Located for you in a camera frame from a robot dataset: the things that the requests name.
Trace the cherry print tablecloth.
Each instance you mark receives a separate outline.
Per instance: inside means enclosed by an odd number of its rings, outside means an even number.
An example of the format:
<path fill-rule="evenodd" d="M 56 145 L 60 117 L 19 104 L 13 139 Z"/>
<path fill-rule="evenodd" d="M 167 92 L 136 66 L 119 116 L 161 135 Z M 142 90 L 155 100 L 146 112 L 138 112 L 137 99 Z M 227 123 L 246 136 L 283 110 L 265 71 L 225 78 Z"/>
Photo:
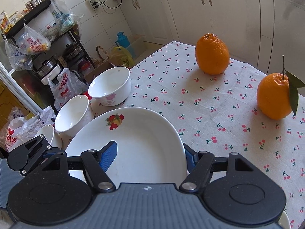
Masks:
<path fill-rule="evenodd" d="M 131 93 L 116 106 L 91 100 L 95 118 L 117 108 L 142 107 L 166 118 L 194 150 L 223 156 L 238 152 L 283 188 L 290 228 L 304 221 L 304 98 L 297 115 L 271 120 L 258 109 L 264 74 L 231 60 L 210 76 L 195 61 L 193 46 L 173 41 L 129 69 Z"/>

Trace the wall power strip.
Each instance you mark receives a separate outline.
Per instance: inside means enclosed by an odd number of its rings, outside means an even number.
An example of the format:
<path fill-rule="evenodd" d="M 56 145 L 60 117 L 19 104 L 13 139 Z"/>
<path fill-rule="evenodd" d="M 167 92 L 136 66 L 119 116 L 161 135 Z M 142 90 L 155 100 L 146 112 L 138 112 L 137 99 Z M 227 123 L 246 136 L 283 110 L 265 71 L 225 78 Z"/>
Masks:
<path fill-rule="evenodd" d="M 96 0 L 87 0 L 89 5 L 91 6 L 92 10 L 96 10 L 99 7 L 99 4 Z"/>

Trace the white bowl pink flowers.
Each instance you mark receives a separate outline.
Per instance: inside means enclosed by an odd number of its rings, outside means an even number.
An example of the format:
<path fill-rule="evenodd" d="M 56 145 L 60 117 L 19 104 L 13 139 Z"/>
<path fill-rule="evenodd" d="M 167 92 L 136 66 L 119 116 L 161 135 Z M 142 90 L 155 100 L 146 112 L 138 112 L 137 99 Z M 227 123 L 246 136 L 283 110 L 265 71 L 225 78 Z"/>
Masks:
<path fill-rule="evenodd" d="M 99 74 L 88 88 L 88 94 L 103 106 L 116 106 L 131 93 L 130 71 L 114 67 Z"/>

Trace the orange with green leaf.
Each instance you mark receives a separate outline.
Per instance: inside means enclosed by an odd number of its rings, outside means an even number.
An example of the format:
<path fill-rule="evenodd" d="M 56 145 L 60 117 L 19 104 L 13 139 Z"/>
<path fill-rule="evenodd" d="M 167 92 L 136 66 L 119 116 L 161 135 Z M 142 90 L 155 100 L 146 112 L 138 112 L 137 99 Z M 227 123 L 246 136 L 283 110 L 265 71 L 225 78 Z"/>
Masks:
<path fill-rule="evenodd" d="M 256 102 L 261 112 L 273 120 L 297 114 L 299 93 L 304 82 L 282 66 L 282 72 L 265 76 L 259 83 Z"/>

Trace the yellow plastic bag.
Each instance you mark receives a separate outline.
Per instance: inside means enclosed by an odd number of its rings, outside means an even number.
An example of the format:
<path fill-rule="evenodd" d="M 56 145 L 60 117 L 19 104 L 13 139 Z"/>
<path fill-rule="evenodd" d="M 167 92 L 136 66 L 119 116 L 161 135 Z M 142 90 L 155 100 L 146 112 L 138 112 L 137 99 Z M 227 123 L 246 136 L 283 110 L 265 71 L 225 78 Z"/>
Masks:
<path fill-rule="evenodd" d="M 122 46 L 114 47 L 110 53 L 110 57 L 110 62 L 117 67 L 123 66 L 131 69 L 135 65 L 130 52 Z"/>

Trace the white floral bowl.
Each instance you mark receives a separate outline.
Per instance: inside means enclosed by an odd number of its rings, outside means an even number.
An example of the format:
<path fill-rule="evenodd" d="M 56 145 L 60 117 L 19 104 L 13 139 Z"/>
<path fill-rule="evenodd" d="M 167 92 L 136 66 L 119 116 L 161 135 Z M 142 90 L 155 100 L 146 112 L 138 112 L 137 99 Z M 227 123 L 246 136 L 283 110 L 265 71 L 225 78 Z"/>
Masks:
<path fill-rule="evenodd" d="M 41 134 L 44 135 L 44 137 L 52 147 L 57 147 L 59 149 L 62 149 L 62 140 L 52 125 L 43 126 L 36 133 L 35 136 L 40 136 Z"/>
<path fill-rule="evenodd" d="M 94 119 L 89 99 L 85 95 L 71 98 L 58 112 L 55 119 L 55 130 L 67 136 L 76 134 Z"/>

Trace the red white plastic bag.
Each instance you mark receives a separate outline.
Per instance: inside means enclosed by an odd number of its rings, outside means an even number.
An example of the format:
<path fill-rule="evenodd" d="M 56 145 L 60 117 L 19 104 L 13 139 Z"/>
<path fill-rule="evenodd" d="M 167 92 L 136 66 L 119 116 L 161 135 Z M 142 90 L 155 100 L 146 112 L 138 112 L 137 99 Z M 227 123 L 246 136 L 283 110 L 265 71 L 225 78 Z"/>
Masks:
<path fill-rule="evenodd" d="M 56 79 L 58 84 L 54 84 L 50 79 L 47 81 L 53 93 L 54 107 L 58 112 L 71 98 L 88 90 L 88 84 L 81 81 L 69 68 L 64 68 Z"/>

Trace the blue thermos jug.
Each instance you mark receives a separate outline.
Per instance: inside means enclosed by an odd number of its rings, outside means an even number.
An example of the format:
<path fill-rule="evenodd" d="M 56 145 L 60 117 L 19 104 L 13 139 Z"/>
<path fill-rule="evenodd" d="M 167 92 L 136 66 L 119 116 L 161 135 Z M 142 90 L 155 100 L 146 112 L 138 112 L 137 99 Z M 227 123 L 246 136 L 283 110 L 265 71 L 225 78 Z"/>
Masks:
<path fill-rule="evenodd" d="M 127 48 L 130 46 L 130 41 L 129 41 L 128 37 L 126 35 L 124 35 L 124 33 L 122 31 L 118 32 L 117 41 L 115 43 L 118 47 L 122 46 L 124 48 Z"/>

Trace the black storage shelf rack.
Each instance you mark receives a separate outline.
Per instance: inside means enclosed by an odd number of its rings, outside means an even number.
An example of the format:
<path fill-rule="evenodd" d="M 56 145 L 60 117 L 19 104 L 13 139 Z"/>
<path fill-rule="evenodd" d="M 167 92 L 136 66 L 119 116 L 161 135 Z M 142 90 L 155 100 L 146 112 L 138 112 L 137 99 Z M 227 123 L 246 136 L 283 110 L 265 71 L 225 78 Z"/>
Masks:
<path fill-rule="evenodd" d="M 49 8 L 51 5 L 51 0 L 45 0 L 42 1 L 39 5 L 37 5 L 33 10 L 31 10 L 29 13 L 27 13 L 23 18 L 21 18 L 17 23 L 11 27 L 11 29 L 8 31 L 7 34 L 1 34 L 3 38 L 6 38 L 8 41 L 12 42 L 13 44 L 16 43 L 14 37 L 18 32 L 23 31 L 24 24 L 30 23 L 33 19 L 35 19 L 37 16 L 41 15 L 45 10 Z M 44 60 L 46 60 L 47 56 L 54 56 L 55 58 L 59 58 L 60 56 L 64 56 L 64 51 L 66 50 L 66 46 L 64 46 L 64 42 L 62 40 L 63 37 L 69 37 L 70 41 L 77 42 L 81 53 L 77 56 L 73 57 L 72 59 L 68 60 L 67 58 L 64 58 L 64 60 L 67 60 L 67 67 L 73 67 L 80 61 L 81 59 L 85 58 L 90 63 L 93 63 L 92 59 L 90 58 L 89 54 L 85 50 L 85 48 L 81 45 L 80 38 L 76 35 L 73 28 L 70 28 L 63 34 L 59 35 L 54 39 L 54 41 L 51 44 L 51 48 L 47 52 L 42 52 L 37 55 L 32 56 L 32 61 L 34 64 L 41 65 Z M 28 87 L 30 85 L 33 86 L 39 86 L 42 85 L 42 78 L 38 76 L 37 74 L 37 68 L 34 67 L 32 70 L 24 70 L 24 71 L 14 71 L 10 74 L 11 79 L 13 81 L 16 81 L 19 86 L 21 87 Z"/>

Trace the bumpy orange without leaf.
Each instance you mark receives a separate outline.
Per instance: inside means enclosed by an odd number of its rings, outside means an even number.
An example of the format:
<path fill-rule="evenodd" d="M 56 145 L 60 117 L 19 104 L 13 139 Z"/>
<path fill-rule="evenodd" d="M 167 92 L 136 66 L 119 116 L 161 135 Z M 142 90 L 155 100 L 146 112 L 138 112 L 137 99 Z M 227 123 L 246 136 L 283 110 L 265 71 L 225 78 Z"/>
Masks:
<path fill-rule="evenodd" d="M 205 34 L 195 46 L 198 67 L 209 75 L 218 75 L 226 70 L 230 62 L 226 44 L 212 33 Z"/>

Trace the white plate with fruit print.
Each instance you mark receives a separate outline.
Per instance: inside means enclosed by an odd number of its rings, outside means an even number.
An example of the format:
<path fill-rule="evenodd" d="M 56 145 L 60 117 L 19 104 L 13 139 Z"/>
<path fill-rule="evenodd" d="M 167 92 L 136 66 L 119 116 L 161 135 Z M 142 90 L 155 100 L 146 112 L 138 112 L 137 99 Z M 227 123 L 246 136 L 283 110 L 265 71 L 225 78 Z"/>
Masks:
<path fill-rule="evenodd" d="M 85 150 L 100 150 L 110 141 L 117 143 L 117 155 L 106 173 L 115 186 L 122 182 L 180 185 L 187 176 L 182 140 L 157 112 L 135 107 L 108 111 L 81 129 L 66 153 L 79 156 Z"/>

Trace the white kitchen cabinets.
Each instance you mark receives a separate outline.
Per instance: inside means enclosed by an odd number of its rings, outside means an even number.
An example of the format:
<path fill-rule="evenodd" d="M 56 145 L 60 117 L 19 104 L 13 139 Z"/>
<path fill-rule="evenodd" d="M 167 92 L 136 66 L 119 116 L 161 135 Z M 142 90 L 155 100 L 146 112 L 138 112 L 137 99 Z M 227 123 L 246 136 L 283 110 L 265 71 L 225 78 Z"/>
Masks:
<path fill-rule="evenodd" d="M 236 60 L 304 78 L 304 0 L 117 1 L 132 33 L 149 42 L 195 45 L 213 33 Z"/>

